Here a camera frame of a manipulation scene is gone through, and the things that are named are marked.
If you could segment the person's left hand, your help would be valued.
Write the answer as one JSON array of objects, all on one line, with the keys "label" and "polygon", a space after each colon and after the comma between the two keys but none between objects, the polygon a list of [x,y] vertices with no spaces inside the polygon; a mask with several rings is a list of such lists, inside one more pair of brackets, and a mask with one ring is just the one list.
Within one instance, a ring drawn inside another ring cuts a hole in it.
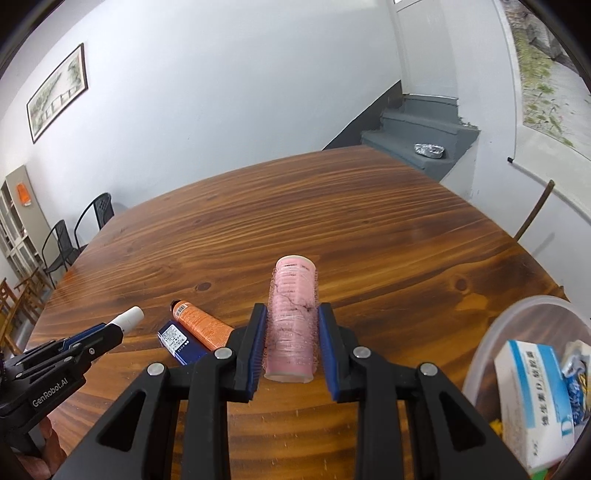
[{"label": "person's left hand", "polygon": [[17,458],[32,479],[48,480],[65,462],[67,454],[48,417],[43,418],[38,427],[44,441],[40,457],[19,454]]}]

